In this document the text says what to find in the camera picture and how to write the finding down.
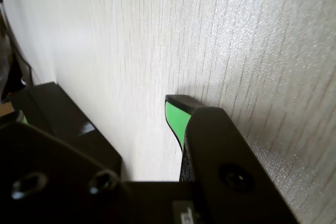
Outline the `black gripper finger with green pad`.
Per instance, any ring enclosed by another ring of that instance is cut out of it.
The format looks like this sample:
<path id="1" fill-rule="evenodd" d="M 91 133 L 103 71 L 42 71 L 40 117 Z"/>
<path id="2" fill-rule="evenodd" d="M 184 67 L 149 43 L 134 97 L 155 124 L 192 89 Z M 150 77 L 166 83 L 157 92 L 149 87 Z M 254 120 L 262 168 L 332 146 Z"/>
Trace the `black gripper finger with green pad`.
<path id="1" fill-rule="evenodd" d="M 297 219 L 224 109 L 165 96 L 165 118 L 197 186 L 206 223 L 296 223 Z"/>

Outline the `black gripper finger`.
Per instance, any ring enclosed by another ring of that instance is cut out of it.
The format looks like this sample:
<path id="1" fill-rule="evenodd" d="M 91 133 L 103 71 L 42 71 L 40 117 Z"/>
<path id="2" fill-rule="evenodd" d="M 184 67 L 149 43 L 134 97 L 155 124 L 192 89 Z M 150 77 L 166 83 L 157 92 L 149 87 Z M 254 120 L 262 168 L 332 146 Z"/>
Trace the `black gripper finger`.
<path id="1" fill-rule="evenodd" d="M 114 171 L 19 117 L 1 117 L 1 223 L 136 223 Z"/>

